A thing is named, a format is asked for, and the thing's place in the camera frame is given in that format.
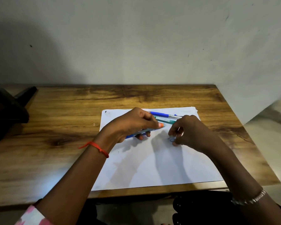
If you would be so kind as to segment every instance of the hand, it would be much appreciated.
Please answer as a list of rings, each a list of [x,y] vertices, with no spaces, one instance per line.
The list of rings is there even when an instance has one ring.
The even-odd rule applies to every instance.
[[[158,129],[164,126],[153,117],[152,114],[138,107],[115,118],[109,122],[98,135],[105,134],[116,138],[116,143],[121,143],[126,136],[134,134],[142,129]],[[150,132],[146,132],[146,136],[150,137]],[[139,140],[143,139],[142,135],[136,136]]]
[[[187,145],[199,152],[209,154],[216,145],[224,142],[206,127],[196,116],[185,115],[170,128],[170,136],[175,136],[174,146]]]

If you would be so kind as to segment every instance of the white wall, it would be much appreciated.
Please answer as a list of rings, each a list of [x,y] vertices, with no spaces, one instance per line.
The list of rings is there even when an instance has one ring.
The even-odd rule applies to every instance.
[[[215,83],[246,123],[281,96],[281,0],[0,0],[0,83]]]

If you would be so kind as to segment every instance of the wooden table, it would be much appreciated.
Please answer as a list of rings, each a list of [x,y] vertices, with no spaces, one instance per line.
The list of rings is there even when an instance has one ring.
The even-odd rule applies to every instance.
[[[25,87],[5,86],[16,94]],[[28,124],[14,125],[0,142],[0,206],[45,196],[99,131],[103,109],[195,106],[200,119],[235,152],[261,185],[280,183],[214,85],[97,85],[38,87],[26,106]],[[90,198],[226,188],[224,181],[91,192]]]

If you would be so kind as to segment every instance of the white paper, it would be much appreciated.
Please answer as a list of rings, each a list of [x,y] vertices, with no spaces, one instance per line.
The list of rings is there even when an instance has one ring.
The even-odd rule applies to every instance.
[[[195,107],[144,110],[199,118]],[[103,110],[100,130],[128,111]],[[164,128],[152,131],[149,138],[144,136],[144,140],[140,141],[133,137],[116,144],[92,191],[222,181],[220,173],[206,155],[185,145],[172,145],[168,140],[170,127],[171,124],[165,123]]]

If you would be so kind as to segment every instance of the left hand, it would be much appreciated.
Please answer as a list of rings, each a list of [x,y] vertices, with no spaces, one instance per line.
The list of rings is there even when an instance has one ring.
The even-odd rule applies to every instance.
[[[159,123],[152,114],[135,107],[131,111],[115,118],[104,126],[98,134],[98,137],[99,135],[104,134],[116,138],[115,143],[121,143],[125,140],[126,136],[134,134],[142,129],[158,129],[163,126],[164,124]],[[137,135],[136,137],[139,140],[143,139],[142,135]]]

